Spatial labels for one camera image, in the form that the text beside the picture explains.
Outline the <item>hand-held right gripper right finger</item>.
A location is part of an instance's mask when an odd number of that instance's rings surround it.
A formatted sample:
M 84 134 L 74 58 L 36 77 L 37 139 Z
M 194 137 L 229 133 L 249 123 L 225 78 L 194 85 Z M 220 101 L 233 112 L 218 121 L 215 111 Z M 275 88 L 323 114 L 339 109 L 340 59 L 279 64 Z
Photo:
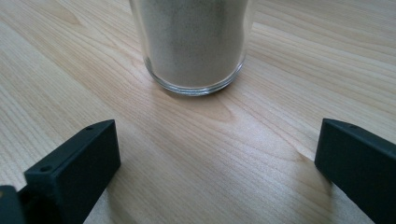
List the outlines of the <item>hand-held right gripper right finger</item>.
M 321 124 L 318 170 L 375 224 L 396 224 L 396 145 L 335 119 Z

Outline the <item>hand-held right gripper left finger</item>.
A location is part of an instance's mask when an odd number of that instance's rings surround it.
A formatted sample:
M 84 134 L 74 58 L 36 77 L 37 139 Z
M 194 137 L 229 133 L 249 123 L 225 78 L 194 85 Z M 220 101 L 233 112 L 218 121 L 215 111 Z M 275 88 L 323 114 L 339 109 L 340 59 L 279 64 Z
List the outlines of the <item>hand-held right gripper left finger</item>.
M 82 129 L 24 172 L 29 224 L 82 224 L 120 168 L 113 119 Z

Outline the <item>white lid glass spice jar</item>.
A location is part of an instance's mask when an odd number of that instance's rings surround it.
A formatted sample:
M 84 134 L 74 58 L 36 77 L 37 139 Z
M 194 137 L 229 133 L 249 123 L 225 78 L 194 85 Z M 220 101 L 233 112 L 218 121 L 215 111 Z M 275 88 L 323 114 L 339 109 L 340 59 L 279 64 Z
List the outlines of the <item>white lid glass spice jar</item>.
M 183 95 L 219 91 L 247 55 L 257 0 L 129 0 L 144 64 Z

